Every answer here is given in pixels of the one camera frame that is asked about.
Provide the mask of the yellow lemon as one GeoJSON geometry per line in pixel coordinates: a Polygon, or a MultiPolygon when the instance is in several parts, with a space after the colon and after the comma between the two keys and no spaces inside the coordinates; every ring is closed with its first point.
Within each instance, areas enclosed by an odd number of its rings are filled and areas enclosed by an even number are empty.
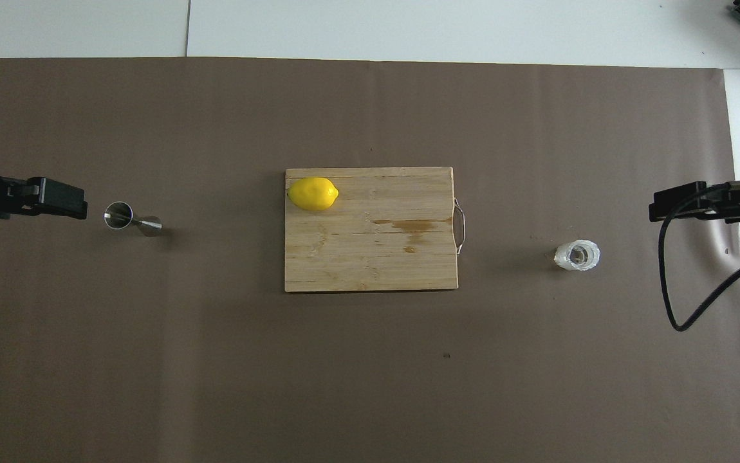
{"type": "Polygon", "coordinates": [[[297,208],[307,211],[323,211],[335,204],[340,191],[326,177],[304,177],[288,188],[287,196],[297,208]]]}

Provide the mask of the brown paper table mat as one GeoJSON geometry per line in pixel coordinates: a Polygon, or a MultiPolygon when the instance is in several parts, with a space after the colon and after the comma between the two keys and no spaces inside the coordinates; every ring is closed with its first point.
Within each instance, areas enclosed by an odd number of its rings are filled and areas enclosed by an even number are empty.
{"type": "Polygon", "coordinates": [[[90,207],[0,220],[0,461],[740,463],[740,282],[676,333],[649,222],[735,176],[721,70],[0,59],[0,173],[90,207]],[[285,293],[285,170],[405,166],[458,290],[285,293]]]}

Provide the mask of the steel double jigger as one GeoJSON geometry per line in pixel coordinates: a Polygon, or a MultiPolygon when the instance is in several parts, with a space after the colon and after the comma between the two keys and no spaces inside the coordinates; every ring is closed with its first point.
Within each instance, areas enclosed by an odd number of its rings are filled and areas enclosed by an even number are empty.
{"type": "Polygon", "coordinates": [[[103,219],[112,230],[136,228],[144,237],[158,237],[163,234],[161,220],[155,216],[137,215],[129,203],[117,201],[104,211],[103,219]]]}

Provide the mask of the wooden cutting board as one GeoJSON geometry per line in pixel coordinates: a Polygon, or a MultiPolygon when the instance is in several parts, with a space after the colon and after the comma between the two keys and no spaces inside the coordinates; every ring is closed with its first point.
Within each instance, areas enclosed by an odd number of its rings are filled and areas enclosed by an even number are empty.
{"type": "Polygon", "coordinates": [[[331,208],[284,212],[286,293],[459,287],[452,167],[288,169],[285,184],[333,182],[331,208]]]}

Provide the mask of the clear faceted glass cup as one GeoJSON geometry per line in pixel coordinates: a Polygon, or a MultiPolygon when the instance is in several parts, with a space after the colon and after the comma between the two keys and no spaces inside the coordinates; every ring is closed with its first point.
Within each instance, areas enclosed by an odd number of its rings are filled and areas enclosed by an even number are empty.
{"type": "Polygon", "coordinates": [[[589,271],[600,262],[600,247],[589,240],[579,239],[557,247],[553,263],[567,271],[589,271]]]}

